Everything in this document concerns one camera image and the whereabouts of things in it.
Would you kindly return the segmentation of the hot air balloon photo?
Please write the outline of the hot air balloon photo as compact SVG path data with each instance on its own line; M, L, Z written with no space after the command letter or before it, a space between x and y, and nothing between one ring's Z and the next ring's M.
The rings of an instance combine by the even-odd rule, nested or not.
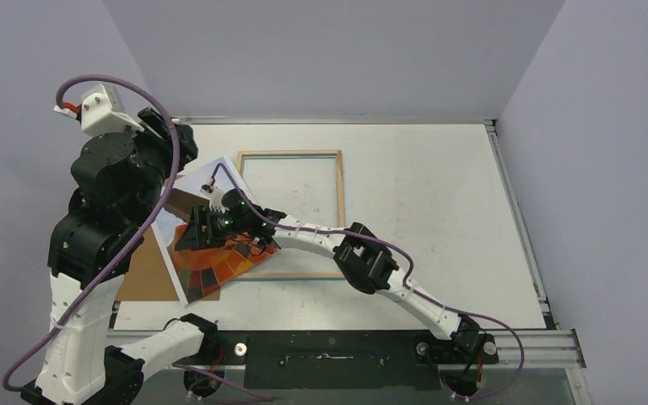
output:
M177 250L195 208L205 209L212 199L245 208L238 186L249 194L231 158L222 156L176 177L168 201L151 226L165 268L182 305L211 299L224 284L252 270L278 252L242 231L224 237L218 246L202 250Z

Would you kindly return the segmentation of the blue wooden picture frame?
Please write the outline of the blue wooden picture frame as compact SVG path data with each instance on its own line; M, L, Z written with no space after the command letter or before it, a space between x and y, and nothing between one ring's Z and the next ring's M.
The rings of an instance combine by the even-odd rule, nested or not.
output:
M254 201L297 219L346 224L343 154L339 150L240 151L235 167ZM240 277L245 281L342 280L337 266L305 251L282 250Z

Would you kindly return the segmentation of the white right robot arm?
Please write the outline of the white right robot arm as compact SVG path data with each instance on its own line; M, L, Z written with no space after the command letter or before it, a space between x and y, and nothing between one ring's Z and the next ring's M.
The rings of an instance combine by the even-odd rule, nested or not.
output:
M470 315L449 309L408 282L392 254L392 245L376 238L361 223L331 228L303 222L284 212L262 208L236 190L217 204L197 205L175 250L220 248L237 236L260 246L305 251L333 260L344 279L363 294L378 294L400 306L442 340L445 355L456 362L468 358L494 361L498 347Z

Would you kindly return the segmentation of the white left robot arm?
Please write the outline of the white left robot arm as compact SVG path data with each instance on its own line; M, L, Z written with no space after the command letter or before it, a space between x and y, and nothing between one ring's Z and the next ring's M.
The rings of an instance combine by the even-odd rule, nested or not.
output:
M112 307L142 244L146 219L172 170L197 156L190 127L177 127L178 150L152 108L138 124L100 129L83 146L71 173L77 182L67 215L51 234L51 325L38 377L19 393L30 404L129 404L143 383L191 357L220 356L214 323L187 314L161 332L123 346L107 343Z

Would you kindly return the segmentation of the brown cardboard backing board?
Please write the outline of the brown cardboard backing board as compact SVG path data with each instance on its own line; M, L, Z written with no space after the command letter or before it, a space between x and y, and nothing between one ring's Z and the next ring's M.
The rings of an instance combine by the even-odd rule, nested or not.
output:
M176 251L192 209L207 206L199 191L176 188L133 253L130 270L116 295L118 301L174 301L188 305L220 299L214 265L217 250Z

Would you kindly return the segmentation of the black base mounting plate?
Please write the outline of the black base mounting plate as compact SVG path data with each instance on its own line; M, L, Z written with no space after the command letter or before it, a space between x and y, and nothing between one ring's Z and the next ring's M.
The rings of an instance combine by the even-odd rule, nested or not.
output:
M498 359L464 358L448 342L442 347L420 343L416 351L422 359L415 361L384 359L367 356L345 359L329 354L265 354L261 349L252 359L245 359L247 346L235 345L235 355L243 365L224 364L225 349L216 333L205 354L195 354L182 360L190 366L216 365L220 369L243 367L244 386L251 390L274 389L375 389L408 386L420 391L438 390L437 367L449 369L454 378L463 371L476 372L478 365L494 365Z

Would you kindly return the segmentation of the aluminium front rail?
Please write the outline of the aluminium front rail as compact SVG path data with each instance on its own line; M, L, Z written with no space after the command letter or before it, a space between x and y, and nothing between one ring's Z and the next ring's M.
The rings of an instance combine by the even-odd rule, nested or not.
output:
M504 330L489 330L497 347L496 368L515 368L521 354L528 369L584 369L586 360L574 330L519 330L514 337ZM352 359L379 357L386 362L394 359L422 359L416 351L420 343L442 348L446 342L436 341L425 330L320 330L320 331L220 331L218 336L225 349L224 364L243 365L235 355L235 345L247 346L245 359L252 359L261 349L265 354L312 354Z

